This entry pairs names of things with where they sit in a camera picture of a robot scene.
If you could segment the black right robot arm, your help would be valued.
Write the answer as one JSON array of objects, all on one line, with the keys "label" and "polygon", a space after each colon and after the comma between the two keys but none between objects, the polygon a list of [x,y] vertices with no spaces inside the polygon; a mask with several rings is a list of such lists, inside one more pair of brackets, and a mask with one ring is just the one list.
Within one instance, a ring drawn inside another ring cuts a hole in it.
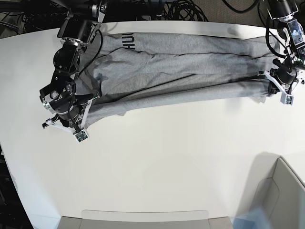
[{"label": "black right robot arm", "polygon": [[94,99],[100,94],[96,90],[88,94],[77,94],[77,80],[93,63],[90,60],[81,67],[81,55],[101,35],[100,26],[108,7],[106,0],[93,0],[68,8],[68,15],[57,37],[62,47],[53,57],[54,72],[51,82],[40,89],[40,100],[46,110],[55,116],[46,120],[42,127],[54,126],[86,137],[85,122]]}]

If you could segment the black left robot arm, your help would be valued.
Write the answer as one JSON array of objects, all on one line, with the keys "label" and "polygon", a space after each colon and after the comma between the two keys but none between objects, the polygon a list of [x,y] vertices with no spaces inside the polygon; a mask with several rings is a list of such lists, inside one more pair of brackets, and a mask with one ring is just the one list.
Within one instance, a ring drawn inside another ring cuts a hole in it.
[{"label": "black left robot arm", "polygon": [[[305,77],[305,39],[302,25],[295,14],[298,6],[293,0],[265,0],[268,12],[265,39],[269,50],[277,57],[273,59],[276,69],[260,72],[269,80],[269,93],[282,93],[282,103],[292,104],[293,90],[304,83]],[[285,41],[284,53],[280,54],[271,47],[269,41],[271,20],[277,22],[277,32]]]}]

